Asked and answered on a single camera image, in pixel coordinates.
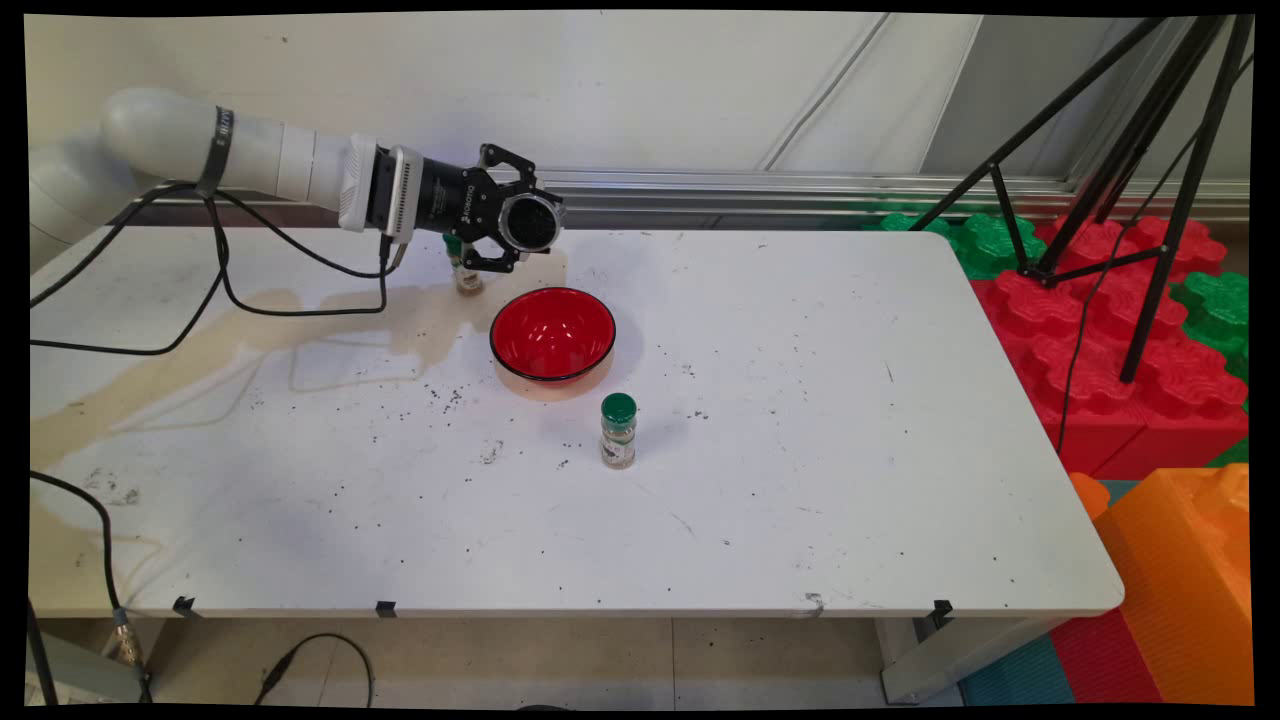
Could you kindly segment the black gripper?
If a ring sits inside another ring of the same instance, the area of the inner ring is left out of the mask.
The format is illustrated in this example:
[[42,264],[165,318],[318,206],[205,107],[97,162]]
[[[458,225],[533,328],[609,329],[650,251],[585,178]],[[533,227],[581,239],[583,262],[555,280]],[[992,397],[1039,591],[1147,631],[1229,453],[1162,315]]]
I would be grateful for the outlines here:
[[[540,190],[535,164],[497,143],[483,143],[479,154],[477,168],[422,161],[419,228],[458,237],[460,264],[466,270],[509,274],[529,251],[498,240],[498,217],[504,197]],[[484,255],[476,247],[481,238],[497,240],[500,251]]]

